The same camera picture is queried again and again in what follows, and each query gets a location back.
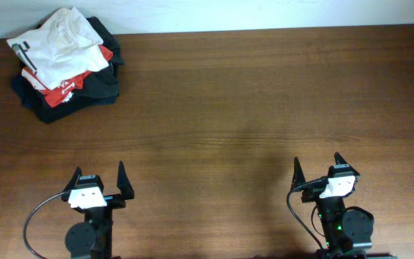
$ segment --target white cloth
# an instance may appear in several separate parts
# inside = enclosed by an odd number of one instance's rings
[[[7,43],[50,90],[73,76],[108,66],[98,47],[103,40],[75,7],[59,9],[39,29]]]

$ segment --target black cloth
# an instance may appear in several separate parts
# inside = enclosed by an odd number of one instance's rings
[[[51,108],[44,96],[33,89],[31,83],[21,75],[12,81],[12,88],[21,98],[22,104],[34,110],[37,117],[45,123],[51,123],[90,105],[113,104],[119,96],[118,67],[124,64],[121,46],[113,35],[96,17],[87,19],[92,28],[103,39],[103,46],[113,52],[109,66],[98,72],[92,72],[84,79],[82,89],[73,90],[70,101]]]

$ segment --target cable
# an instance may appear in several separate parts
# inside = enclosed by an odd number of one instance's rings
[[[317,206],[314,206],[313,212],[310,214],[310,223],[313,225],[314,230],[317,232],[317,234],[321,235],[322,237],[325,237],[325,235],[322,235],[317,229],[316,226],[314,226],[314,212],[316,212]]]
[[[323,250],[323,246],[321,244],[321,241],[319,241],[319,239],[308,229],[308,227],[306,227],[306,225],[303,223],[303,221],[301,221],[300,217],[293,211],[293,209],[292,209],[292,207],[290,205],[290,195],[292,193],[294,193],[296,191],[301,191],[301,189],[305,188],[310,183],[316,182],[317,180],[313,180],[313,181],[307,182],[307,183],[303,184],[302,186],[299,186],[299,187],[294,188],[293,190],[290,190],[288,192],[288,194],[287,194],[287,206],[288,206],[288,209],[290,210],[290,212],[296,218],[296,220],[298,220],[298,222],[305,228],[305,230],[309,233],[309,235],[311,235],[311,237],[313,237],[313,239],[317,242],[317,245],[319,245],[319,247],[321,248],[321,250]]]
[[[33,249],[33,247],[31,247],[31,245],[29,245],[29,243],[28,243],[28,240],[27,240],[27,228],[28,228],[28,223],[29,223],[29,221],[30,221],[30,219],[33,217],[33,215],[39,210],[39,209],[41,209],[41,207],[42,206],[44,206],[44,204],[46,204],[47,202],[49,202],[49,201],[52,201],[53,199],[55,199],[55,198],[57,198],[57,197],[59,197],[59,196],[61,196],[61,195],[63,195],[63,194],[66,194],[66,193],[68,193],[69,191],[63,191],[63,192],[61,192],[61,193],[59,193],[59,194],[55,194],[54,196],[52,196],[52,197],[50,197],[50,198],[48,198],[47,200],[45,200],[45,201],[43,201],[40,205],[38,205],[37,207],[36,207],[36,209],[34,209],[33,211],[32,211],[32,213],[30,213],[29,215],[28,215],[28,217],[27,217],[27,220],[25,221],[25,225],[23,226],[23,241],[25,242],[25,245],[27,246],[27,249],[33,254],[33,255],[36,255],[36,257],[38,257],[38,258],[41,258],[41,259],[47,259],[47,258],[45,258],[44,256],[42,256],[42,255],[40,255],[39,253],[37,253],[34,249]]]

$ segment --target stack of folded clothes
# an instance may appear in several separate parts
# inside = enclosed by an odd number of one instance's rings
[[[22,61],[12,89],[45,123],[119,95],[121,47],[96,17],[62,8],[7,43]]]

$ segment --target wooden table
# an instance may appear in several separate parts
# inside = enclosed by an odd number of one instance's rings
[[[53,124],[10,89],[18,60],[0,40],[0,258],[33,258],[25,218],[76,166],[113,194],[120,160],[136,199],[114,213],[115,255],[313,252],[285,204],[293,158],[310,180],[336,151],[362,175],[346,205],[374,214],[371,252],[414,258],[414,25],[117,39],[126,61],[117,103]],[[291,201],[310,224],[313,205]],[[82,219],[53,201],[29,240],[68,258],[65,233]]]

